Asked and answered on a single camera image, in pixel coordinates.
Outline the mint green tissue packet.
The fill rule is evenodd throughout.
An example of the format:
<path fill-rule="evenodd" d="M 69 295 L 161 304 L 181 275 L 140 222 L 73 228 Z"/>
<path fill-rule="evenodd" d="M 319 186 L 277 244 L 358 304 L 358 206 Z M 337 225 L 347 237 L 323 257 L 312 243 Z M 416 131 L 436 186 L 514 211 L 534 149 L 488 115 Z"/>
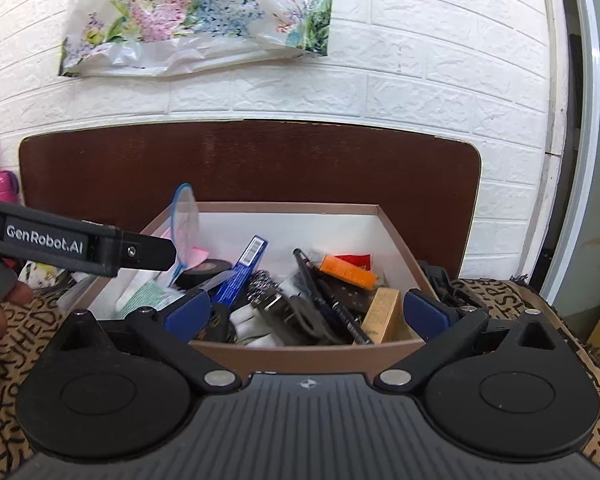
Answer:
<path fill-rule="evenodd" d="M 143 307 L 160 311 L 173 304 L 181 296 L 183 294 L 177 289 L 163 287 L 155 282 L 147 282 L 133 292 L 129 299 L 122 301 L 121 307 L 116 310 L 116 318 L 122 320 L 129 313 Z"/>

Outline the black marker pen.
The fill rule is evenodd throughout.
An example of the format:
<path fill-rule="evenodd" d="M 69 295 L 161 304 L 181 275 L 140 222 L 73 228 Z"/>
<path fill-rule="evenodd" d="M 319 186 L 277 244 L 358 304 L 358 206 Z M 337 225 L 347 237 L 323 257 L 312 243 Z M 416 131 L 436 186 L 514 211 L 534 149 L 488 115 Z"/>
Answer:
<path fill-rule="evenodd" d="M 294 248 L 292 253 L 298 263 L 302 280 L 306 283 L 310 296 L 318 307 L 329 310 L 339 318 L 340 323 L 347 329 L 354 342 L 357 344 L 373 344 L 370 337 L 362 330 L 361 325 L 355 321 L 354 316 L 337 299 L 328 285 L 317 276 L 317 268 L 308 256 L 300 248 Z"/>

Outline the pink thermos bottle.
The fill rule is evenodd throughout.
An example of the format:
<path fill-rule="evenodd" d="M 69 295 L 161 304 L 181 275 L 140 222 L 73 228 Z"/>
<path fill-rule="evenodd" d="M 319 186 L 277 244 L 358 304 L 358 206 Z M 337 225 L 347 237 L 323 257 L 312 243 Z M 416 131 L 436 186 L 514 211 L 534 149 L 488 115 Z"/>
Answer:
<path fill-rule="evenodd" d="M 20 184 L 17 176 L 10 170 L 0 170 L 0 201 L 20 203 Z"/>

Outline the black tape roll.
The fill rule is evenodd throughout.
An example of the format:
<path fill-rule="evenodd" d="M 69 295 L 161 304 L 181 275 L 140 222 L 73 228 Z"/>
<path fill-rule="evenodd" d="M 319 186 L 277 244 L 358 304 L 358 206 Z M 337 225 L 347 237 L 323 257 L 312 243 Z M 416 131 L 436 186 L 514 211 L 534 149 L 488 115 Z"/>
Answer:
<path fill-rule="evenodd" d="M 233 265 L 221 259 L 207 259 L 198 266 L 183 271 L 174 282 L 174 286 L 189 290 L 199 286 L 210 278 L 214 278 L 223 271 L 230 270 Z"/>

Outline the tan wooden block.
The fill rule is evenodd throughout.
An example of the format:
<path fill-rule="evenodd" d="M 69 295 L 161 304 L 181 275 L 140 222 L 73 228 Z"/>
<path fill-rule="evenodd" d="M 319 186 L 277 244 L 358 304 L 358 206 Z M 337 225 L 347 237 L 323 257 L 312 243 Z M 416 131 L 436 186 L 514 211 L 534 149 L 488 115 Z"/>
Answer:
<path fill-rule="evenodd" d="M 398 325 L 401 293 L 397 289 L 379 287 L 362 323 L 362 330 L 373 344 L 389 341 Z"/>

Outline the blue small carton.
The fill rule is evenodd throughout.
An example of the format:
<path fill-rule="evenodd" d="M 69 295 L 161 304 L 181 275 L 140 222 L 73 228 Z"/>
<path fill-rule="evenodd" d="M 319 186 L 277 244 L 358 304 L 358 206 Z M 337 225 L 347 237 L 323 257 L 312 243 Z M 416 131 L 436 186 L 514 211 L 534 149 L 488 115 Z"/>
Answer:
<path fill-rule="evenodd" d="M 245 288 L 267 247 L 268 242 L 260 236 L 255 235 L 250 240 L 232 267 L 234 274 L 221 285 L 214 296 L 213 302 L 215 304 L 222 304 L 229 308 L 234 307 L 236 300 Z"/>

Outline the brown cardboard storage box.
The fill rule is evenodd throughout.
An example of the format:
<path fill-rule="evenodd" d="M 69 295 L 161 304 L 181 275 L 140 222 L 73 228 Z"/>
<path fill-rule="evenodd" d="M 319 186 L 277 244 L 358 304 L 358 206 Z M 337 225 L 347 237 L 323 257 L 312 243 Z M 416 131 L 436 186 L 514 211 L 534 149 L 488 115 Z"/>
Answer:
<path fill-rule="evenodd" d="M 388 287 L 408 292 L 431 287 L 396 227 L 376 205 L 300 203 L 202 203 L 197 243 L 212 257 L 235 262 L 254 236 L 268 241 L 261 268 L 278 278 L 296 270 L 292 252 L 369 254 Z M 374 377 L 423 342 L 405 323 L 393 341 L 376 346 L 252 348 L 194 341 L 200 354 L 240 378 L 254 372 L 362 373 Z"/>

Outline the red plastic packet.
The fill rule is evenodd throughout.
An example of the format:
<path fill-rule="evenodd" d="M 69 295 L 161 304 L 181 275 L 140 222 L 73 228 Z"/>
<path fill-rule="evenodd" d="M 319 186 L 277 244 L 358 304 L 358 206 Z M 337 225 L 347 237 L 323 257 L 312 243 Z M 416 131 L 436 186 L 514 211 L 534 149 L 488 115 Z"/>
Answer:
<path fill-rule="evenodd" d="M 352 264 L 352 266 L 356 266 L 357 268 L 361 268 L 366 271 L 372 270 L 372 255 L 355 255 L 355 254 L 347 254 L 347 255 L 337 255 L 337 258 Z"/>

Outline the blue rimmed mesh strainer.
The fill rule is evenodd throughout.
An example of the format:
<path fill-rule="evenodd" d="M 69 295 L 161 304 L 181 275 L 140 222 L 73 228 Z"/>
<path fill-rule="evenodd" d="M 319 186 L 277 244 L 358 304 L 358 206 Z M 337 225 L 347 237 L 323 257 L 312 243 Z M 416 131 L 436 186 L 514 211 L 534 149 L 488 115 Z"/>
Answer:
<path fill-rule="evenodd" d="M 193 187 L 189 183 L 181 184 L 175 191 L 171 204 L 170 233 L 176 249 L 175 268 L 171 272 L 169 285 L 173 285 L 178 276 L 192 265 L 190 259 L 199 226 L 199 209 Z"/>

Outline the black metal clip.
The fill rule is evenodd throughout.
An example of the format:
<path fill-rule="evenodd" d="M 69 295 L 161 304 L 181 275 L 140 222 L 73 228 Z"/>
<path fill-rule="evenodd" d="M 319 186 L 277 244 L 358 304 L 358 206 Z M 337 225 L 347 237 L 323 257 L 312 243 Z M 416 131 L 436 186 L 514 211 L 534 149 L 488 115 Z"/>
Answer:
<path fill-rule="evenodd" d="M 301 296 L 288 297 L 269 289 L 254 305 L 285 346 L 344 344 L 317 308 Z"/>

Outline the dark brown wooden headboard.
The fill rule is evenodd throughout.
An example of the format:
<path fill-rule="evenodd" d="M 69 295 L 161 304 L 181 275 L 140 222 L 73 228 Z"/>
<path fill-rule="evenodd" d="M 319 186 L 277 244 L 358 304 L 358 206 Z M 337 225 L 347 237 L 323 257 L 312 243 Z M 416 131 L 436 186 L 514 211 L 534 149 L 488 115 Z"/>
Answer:
<path fill-rule="evenodd" d="M 416 258 L 457 275 L 481 158 L 426 134 L 326 122 L 182 122 L 29 136 L 19 148 L 36 209 L 138 231 L 189 183 L 202 202 L 377 205 Z"/>

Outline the floral plastic bag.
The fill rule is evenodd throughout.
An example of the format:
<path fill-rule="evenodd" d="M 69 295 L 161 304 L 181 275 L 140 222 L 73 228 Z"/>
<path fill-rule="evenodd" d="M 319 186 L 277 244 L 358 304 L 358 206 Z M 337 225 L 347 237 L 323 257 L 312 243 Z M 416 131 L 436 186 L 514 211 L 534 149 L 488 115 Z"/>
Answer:
<path fill-rule="evenodd" d="M 332 0 L 69 0 L 59 73 L 171 77 L 324 56 Z"/>

